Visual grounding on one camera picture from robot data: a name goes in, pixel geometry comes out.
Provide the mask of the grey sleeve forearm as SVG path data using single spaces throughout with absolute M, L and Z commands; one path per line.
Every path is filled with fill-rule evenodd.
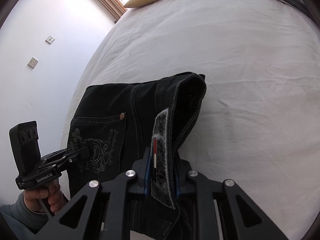
M 1 205 L 1 215 L 17 239 L 34 239 L 49 220 L 45 213 L 36 213 L 27 208 L 23 193 L 15 204 Z

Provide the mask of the person left hand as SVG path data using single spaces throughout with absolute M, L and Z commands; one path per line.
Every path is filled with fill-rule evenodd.
M 23 198 L 26 207 L 34 212 L 44 212 L 40 201 L 46 199 L 53 213 L 60 211 L 64 205 L 64 196 L 57 180 L 51 181 L 48 186 L 34 190 L 24 190 Z

